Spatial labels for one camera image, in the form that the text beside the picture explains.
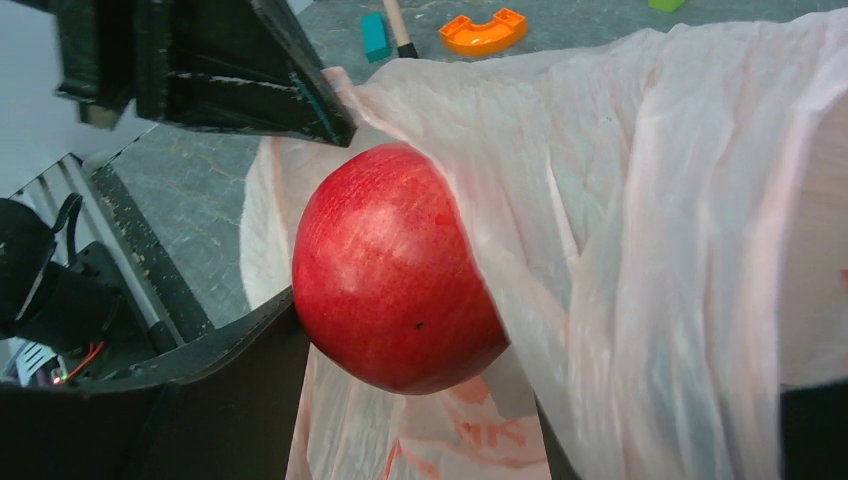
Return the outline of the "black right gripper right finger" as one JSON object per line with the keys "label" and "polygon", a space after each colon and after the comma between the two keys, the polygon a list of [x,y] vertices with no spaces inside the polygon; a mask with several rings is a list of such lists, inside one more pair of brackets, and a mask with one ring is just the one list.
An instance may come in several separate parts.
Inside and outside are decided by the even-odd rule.
{"label": "black right gripper right finger", "polygon": [[[652,391],[660,420],[674,420],[674,392]],[[847,380],[781,393],[779,440],[782,479],[847,479]],[[578,475],[543,407],[537,402],[552,479],[584,479]]]}

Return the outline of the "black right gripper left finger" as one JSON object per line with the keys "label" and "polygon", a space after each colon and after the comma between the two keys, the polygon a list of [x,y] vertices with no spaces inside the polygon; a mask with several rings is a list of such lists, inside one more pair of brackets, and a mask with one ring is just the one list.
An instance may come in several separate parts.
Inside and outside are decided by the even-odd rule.
{"label": "black right gripper left finger", "polygon": [[5,479],[282,479],[309,342],[290,291],[75,386],[1,387]]}

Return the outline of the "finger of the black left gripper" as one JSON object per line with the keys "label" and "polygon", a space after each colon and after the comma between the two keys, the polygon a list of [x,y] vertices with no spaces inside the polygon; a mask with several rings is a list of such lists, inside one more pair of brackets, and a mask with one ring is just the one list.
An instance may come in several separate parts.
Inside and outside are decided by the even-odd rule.
{"label": "finger of the black left gripper", "polygon": [[161,1],[158,120],[347,147],[356,125],[285,1]]}

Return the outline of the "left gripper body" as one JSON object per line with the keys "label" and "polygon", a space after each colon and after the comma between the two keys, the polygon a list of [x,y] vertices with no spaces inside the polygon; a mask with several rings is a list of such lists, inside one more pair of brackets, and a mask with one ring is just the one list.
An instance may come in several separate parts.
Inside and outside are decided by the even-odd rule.
{"label": "left gripper body", "polygon": [[77,105],[77,118],[113,130],[136,93],[134,1],[21,1],[54,19],[60,80],[54,95]]}

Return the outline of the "red fake fruit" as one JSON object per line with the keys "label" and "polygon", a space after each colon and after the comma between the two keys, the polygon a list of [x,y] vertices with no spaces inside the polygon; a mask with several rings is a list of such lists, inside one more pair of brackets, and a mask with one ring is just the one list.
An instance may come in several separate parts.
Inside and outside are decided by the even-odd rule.
{"label": "red fake fruit", "polygon": [[454,387],[508,345],[445,181],[403,143],[356,155],[318,186],[298,224],[292,284],[313,345],[392,393]]}

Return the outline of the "pink plastic bag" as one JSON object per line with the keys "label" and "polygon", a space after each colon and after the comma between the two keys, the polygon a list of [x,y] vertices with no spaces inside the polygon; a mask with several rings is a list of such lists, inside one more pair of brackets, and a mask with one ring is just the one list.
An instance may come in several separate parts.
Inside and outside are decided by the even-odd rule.
{"label": "pink plastic bag", "polygon": [[282,479],[547,479],[537,402],[584,479],[782,479],[781,393],[847,380],[845,9],[322,73],[358,131],[260,143],[249,304],[317,185],[396,139],[447,177],[512,345],[423,397],[311,351]]}

